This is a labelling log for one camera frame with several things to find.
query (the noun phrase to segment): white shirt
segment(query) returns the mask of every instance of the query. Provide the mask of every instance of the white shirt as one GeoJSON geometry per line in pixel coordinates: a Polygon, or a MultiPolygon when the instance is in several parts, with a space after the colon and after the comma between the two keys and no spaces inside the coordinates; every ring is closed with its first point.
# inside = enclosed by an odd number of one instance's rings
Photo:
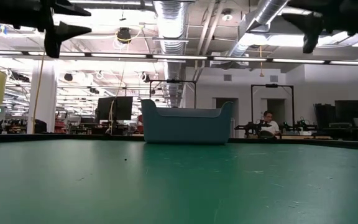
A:
{"type": "Polygon", "coordinates": [[[273,134],[276,134],[276,131],[280,132],[280,128],[278,127],[278,124],[275,121],[271,121],[268,124],[271,126],[270,127],[262,127],[261,130],[268,131],[273,134]]]}

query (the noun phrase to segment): cable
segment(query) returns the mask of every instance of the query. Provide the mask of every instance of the cable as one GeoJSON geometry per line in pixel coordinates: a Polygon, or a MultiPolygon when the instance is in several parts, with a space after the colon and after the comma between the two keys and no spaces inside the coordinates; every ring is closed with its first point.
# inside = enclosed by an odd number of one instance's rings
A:
{"type": "Polygon", "coordinates": [[[138,33],[136,34],[136,36],[131,37],[130,39],[121,39],[121,38],[119,38],[119,37],[117,36],[119,30],[117,30],[117,32],[116,32],[116,39],[117,39],[117,40],[120,40],[120,41],[130,41],[130,40],[133,40],[133,39],[137,38],[137,37],[140,35],[140,33],[142,32],[142,29],[143,29],[143,27],[140,27],[140,29],[139,29],[138,33]]]}
{"type": "Polygon", "coordinates": [[[96,72],[96,78],[97,78],[98,80],[104,78],[104,75],[102,74],[102,71],[96,72]]]}
{"type": "Polygon", "coordinates": [[[44,58],[45,58],[45,51],[44,51],[44,54],[42,54],[41,70],[40,70],[40,76],[39,76],[38,85],[37,85],[37,94],[35,95],[34,112],[32,115],[32,134],[34,134],[34,131],[35,131],[35,112],[37,111],[37,103],[38,103],[38,95],[40,93],[42,70],[44,69],[44,58]]]}
{"type": "MultiPolygon", "coordinates": [[[[121,79],[119,80],[119,86],[118,86],[118,89],[117,89],[117,94],[116,94],[116,98],[118,97],[118,94],[119,94],[119,90],[121,89],[121,84],[122,84],[122,79],[124,78],[124,73],[125,73],[125,66],[126,66],[126,61],[124,62],[124,68],[122,68],[122,75],[121,75],[121,79]]],[[[116,98],[113,99],[113,101],[111,102],[111,105],[110,105],[110,112],[109,112],[109,121],[111,121],[111,124],[110,124],[110,135],[112,135],[112,122],[114,122],[112,120],[112,117],[113,117],[113,112],[112,112],[112,107],[114,105],[114,102],[116,101],[116,98]]]]}

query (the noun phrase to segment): black monitor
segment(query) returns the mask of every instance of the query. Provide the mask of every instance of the black monitor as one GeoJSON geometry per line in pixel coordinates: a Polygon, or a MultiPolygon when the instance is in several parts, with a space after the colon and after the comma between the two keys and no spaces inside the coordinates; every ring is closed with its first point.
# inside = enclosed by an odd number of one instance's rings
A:
{"type": "Polygon", "coordinates": [[[353,122],[358,118],[358,100],[335,101],[336,122],[353,122]]]}
{"type": "Polygon", "coordinates": [[[132,96],[118,96],[99,98],[98,109],[96,109],[96,120],[108,120],[111,103],[114,100],[113,113],[116,120],[130,120],[132,116],[132,96]]]}
{"type": "Polygon", "coordinates": [[[81,124],[91,124],[94,122],[94,119],[93,118],[81,118],[81,124]]]}

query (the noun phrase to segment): doorway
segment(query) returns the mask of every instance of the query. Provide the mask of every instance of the doorway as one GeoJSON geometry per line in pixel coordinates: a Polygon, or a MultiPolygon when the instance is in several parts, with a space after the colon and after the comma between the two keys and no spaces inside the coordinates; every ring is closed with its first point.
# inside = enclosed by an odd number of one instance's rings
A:
{"type": "Polygon", "coordinates": [[[285,99],[267,99],[267,110],[273,113],[273,120],[277,124],[285,122],[285,99]]]}

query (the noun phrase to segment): pipe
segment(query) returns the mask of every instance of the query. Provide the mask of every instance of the pipe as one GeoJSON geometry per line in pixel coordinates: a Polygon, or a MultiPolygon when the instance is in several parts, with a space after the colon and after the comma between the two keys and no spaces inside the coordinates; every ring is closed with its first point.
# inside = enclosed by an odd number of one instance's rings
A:
{"type": "Polygon", "coordinates": [[[216,10],[216,16],[214,18],[214,22],[212,23],[211,29],[209,30],[209,34],[208,37],[206,39],[205,45],[204,45],[204,49],[203,49],[203,55],[206,54],[209,44],[211,43],[212,40],[212,36],[215,33],[215,29],[216,29],[216,25],[218,24],[219,18],[220,18],[220,14],[222,14],[222,10],[223,10],[223,3],[219,2],[219,6],[218,9],[216,10]]]}
{"type": "Polygon", "coordinates": [[[211,3],[208,6],[208,15],[207,15],[206,20],[204,22],[203,31],[201,32],[200,41],[198,41],[196,55],[201,53],[201,48],[202,48],[203,43],[204,43],[204,38],[205,38],[206,32],[208,31],[209,22],[211,21],[211,18],[212,18],[212,13],[213,13],[213,10],[214,10],[214,6],[215,6],[215,0],[211,0],[211,3]]]}
{"type": "MultiPolygon", "coordinates": [[[[185,24],[188,3],[176,1],[155,1],[155,12],[158,15],[157,26],[159,36],[162,38],[183,39],[185,36],[185,24]]],[[[160,42],[163,54],[183,55],[185,43],[175,40],[164,40],[160,42]]],[[[164,74],[166,79],[182,80],[183,73],[180,63],[165,62],[164,74]]],[[[170,106],[180,106],[180,97],[177,96],[179,90],[183,90],[183,85],[169,85],[168,94],[170,106]]]]}
{"type": "Polygon", "coordinates": [[[239,38],[239,41],[226,54],[228,57],[242,57],[248,49],[248,45],[244,44],[249,38],[248,31],[255,29],[258,26],[270,23],[277,14],[287,5],[288,0],[261,0],[258,3],[258,8],[255,11],[255,16],[247,25],[245,34],[239,38]]]}

